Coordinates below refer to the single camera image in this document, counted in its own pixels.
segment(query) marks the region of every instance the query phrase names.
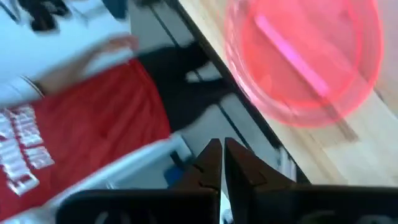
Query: gray floor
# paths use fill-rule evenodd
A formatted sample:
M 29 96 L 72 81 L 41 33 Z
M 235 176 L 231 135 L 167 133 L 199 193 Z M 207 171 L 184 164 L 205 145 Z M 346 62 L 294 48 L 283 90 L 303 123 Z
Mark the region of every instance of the gray floor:
M 193 36 L 181 19 L 167 5 L 157 4 L 152 8 L 143 9 L 130 2 L 129 7 L 132 33 L 138 36 L 140 40 L 140 50 L 151 49 L 165 44 L 173 45 L 171 37 L 155 17 L 156 14 L 167 26 L 167 29 L 178 44 L 183 45 L 193 40 Z M 203 79 L 220 77 L 217 69 L 212 64 L 200 69 L 198 73 Z M 193 74 L 190 75 L 190 78 L 197 79 Z M 221 102 L 220 106 L 226 111 L 256 155 L 270 166 L 277 168 L 279 153 L 269 144 L 238 98 L 234 95 L 228 96 Z M 217 105 L 208 108 L 207 112 L 197 122 L 183 130 L 182 136 L 195 155 L 199 155 L 212 138 L 220 138 L 223 141 L 224 138 L 231 137 L 242 143 L 242 140 Z M 131 182 L 126 184 L 126 188 L 166 187 L 163 171 L 170 166 L 172 166 L 172 161 L 169 157 L 165 157 L 162 161 L 149 166 L 140 174 L 137 174 Z

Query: wooden countertop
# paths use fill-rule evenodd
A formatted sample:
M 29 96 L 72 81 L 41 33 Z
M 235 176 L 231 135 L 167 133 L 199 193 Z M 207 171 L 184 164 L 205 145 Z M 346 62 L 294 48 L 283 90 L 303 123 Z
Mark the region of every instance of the wooden countertop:
M 179 1 L 226 64 L 227 0 Z M 377 4 L 384 31 L 381 74 L 355 112 L 317 129 L 294 128 L 264 116 L 313 184 L 398 186 L 398 1 Z

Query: hand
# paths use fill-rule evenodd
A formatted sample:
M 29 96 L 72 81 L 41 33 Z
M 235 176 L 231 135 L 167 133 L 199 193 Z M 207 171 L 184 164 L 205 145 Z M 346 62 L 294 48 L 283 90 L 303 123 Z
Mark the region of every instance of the hand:
M 112 53 L 118 50 L 130 48 L 131 50 L 136 50 L 138 48 L 138 39 L 131 34 L 119 35 L 117 37 L 112 37 L 105 43 L 100 45 L 100 53 Z

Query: white sleeve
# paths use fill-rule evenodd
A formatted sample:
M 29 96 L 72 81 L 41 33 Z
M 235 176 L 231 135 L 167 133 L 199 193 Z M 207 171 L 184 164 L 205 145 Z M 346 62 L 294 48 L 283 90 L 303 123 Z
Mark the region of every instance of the white sleeve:
M 0 83 L 0 109 L 28 103 L 43 97 L 42 92 L 26 77 Z

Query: plastic bowl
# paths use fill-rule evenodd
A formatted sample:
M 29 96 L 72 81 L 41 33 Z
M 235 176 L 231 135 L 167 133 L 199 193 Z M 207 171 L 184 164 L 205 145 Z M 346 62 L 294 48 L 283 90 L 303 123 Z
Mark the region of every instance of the plastic bowl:
M 319 127 L 343 119 L 379 74 L 382 32 L 373 0 L 230 0 L 225 29 L 233 77 L 259 111 L 282 123 Z

